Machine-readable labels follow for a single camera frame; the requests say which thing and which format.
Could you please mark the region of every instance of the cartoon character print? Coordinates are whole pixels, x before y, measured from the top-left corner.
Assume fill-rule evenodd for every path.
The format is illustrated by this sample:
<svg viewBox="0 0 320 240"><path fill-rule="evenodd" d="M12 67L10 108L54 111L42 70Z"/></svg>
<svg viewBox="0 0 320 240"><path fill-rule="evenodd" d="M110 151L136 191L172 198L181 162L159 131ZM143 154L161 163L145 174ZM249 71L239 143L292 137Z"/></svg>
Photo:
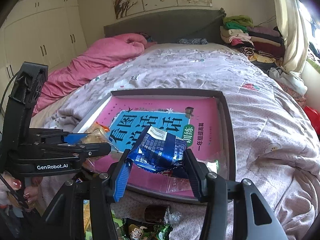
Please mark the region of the cartoon character print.
<svg viewBox="0 0 320 240"><path fill-rule="evenodd" d="M145 236L144 229L147 229L146 227L137 227L136 225L131 224L129 226L129 233L130 233L130 239L131 240L147 240L148 237Z"/></svg>
<svg viewBox="0 0 320 240"><path fill-rule="evenodd" d="M281 145L278 143L270 143L268 147L264 150L264 153L270 153L270 152L279 150L281 148L282 148Z"/></svg>

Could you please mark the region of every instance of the white blanket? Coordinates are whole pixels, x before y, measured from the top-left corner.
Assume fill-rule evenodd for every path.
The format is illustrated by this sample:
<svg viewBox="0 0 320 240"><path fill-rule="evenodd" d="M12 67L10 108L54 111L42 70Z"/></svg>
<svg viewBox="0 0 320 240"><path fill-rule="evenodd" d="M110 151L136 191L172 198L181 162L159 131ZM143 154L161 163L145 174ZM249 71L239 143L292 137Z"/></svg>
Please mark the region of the white blanket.
<svg viewBox="0 0 320 240"><path fill-rule="evenodd" d="M123 88L223 91L236 141L236 180L249 178L255 183L289 239L303 237L318 213L320 143L300 106L243 54L227 50L151 50L81 87L46 120L44 127L72 131L103 96ZM46 204L66 177L44 179ZM143 210L149 203L166 202L126 192L112 209L118 217L143 220ZM198 239L205 207L170 205L173 211L182 213L170 239ZM228 212L227 239L231 239L232 205Z"/></svg>

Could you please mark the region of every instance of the metal screw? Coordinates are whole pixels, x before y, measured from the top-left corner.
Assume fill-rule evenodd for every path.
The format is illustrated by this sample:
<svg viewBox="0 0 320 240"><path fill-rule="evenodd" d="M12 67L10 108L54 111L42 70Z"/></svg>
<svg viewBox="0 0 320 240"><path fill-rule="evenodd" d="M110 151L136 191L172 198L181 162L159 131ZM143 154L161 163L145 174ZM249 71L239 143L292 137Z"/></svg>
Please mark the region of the metal screw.
<svg viewBox="0 0 320 240"><path fill-rule="evenodd" d="M66 186L71 186L73 184L73 179L68 179L64 184Z"/></svg>
<svg viewBox="0 0 320 240"><path fill-rule="evenodd" d="M106 172L100 173L99 175L100 179L106 179L107 177L109 177L109 174Z"/></svg>
<svg viewBox="0 0 320 240"><path fill-rule="evenodd" d="M218 177L217 173L215 172L209 172L207 174L207 176L210 178L210 179L215 179L216 177Z"/></svg>
<svg viewBox="0 0 320 240"><path fill-rule="evenodd" d="M251 180L249 180L249 179L244 179L242 182L243 182L243 184L245 184L247 186L250 186L252 184Z"/></svg>

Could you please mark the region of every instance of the barcode label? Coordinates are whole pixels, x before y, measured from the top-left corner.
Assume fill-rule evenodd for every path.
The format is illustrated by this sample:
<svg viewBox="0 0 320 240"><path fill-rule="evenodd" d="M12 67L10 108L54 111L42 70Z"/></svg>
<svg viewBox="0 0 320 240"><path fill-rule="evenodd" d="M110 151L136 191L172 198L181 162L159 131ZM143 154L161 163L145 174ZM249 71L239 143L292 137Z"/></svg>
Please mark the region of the barcode label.
<svg viewBox="0 0 320 240"><path fill-rule="evenodd" d="M147 133L150 134L154 139L165 141L165 139L167 138L167 132L161 131L152 126L149 128Z"/></svg>

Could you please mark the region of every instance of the white wall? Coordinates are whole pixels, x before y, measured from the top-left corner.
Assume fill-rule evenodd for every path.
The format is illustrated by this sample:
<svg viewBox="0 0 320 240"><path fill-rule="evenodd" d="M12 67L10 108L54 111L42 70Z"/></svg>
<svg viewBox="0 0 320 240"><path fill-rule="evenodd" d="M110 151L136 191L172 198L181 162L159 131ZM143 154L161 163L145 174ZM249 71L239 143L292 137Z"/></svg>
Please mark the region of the white wall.
<svg viewBox="0 0 320 240"><path fill-rule="evenodd" d="M87 45L104 37L103 27L116 22L116 15L112 0L78 0L81 25ZM213 7L201 7L204 9L224 8L228 16L249 15L254 24L258 25L267 21L276 14L274 0L212 0ZM170 7L138 13L130 17L135 17L144 13L151 13L161 10L200 8L199 6ZM268 24L270 27L276 26L276 21Z"/></svg>
<svg viewBox="0 0 320 240"><path fill-rule="evenodd" d="M320 74L306 62L301 78L308 87L307 106L320 111Z"/></svg>

